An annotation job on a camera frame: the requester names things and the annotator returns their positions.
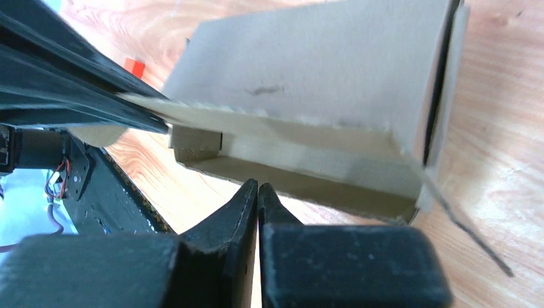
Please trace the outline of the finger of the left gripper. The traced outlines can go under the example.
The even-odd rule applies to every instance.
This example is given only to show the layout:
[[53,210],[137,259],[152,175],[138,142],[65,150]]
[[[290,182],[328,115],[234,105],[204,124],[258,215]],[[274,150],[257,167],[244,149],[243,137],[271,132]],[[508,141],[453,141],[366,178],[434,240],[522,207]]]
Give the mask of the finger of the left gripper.
[[114,124],[151,132],[167,130],[162,119],[143,108],[7,46],[1,46],[1,124]]
[[42,1],[1,1],[1,26],[43,49],[70,74],[112,92],[163,98],[147,83],[100,53]]

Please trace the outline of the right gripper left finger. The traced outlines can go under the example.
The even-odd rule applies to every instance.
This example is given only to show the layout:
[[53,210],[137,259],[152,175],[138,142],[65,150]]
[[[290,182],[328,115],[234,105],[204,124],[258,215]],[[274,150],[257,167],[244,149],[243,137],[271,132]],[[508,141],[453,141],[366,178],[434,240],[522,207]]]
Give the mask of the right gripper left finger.
[[35,235],[1,266],[2,307],[249,307],[258,184],[181,235]]

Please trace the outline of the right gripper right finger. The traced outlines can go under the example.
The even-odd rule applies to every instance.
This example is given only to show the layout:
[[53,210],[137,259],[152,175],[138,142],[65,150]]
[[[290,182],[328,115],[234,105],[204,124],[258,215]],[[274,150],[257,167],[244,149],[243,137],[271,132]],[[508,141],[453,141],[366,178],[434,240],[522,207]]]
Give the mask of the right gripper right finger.
[[264,307],[450,307],[428,237],[413,227],[304,225],[271,184],[258,195]]

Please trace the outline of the brown cardboard box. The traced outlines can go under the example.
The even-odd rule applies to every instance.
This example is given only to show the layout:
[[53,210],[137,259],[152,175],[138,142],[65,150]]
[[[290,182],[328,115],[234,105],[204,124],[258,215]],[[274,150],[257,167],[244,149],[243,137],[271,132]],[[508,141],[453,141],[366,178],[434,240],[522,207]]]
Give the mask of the brown cardboard box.
[[201,22],[162,89],[177,162],[393,224],[430,210],[468,7],[334,1]]

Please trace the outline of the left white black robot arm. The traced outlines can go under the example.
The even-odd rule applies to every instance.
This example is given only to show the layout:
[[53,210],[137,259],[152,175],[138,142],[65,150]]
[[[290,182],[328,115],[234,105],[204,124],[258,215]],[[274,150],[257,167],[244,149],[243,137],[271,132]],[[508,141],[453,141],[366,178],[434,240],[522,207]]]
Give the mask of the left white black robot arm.
[[42,1],[1,2],[1,173],[59,165],[66,128],[114,125],[164,133],[123,99],[159,91],[100,53]]

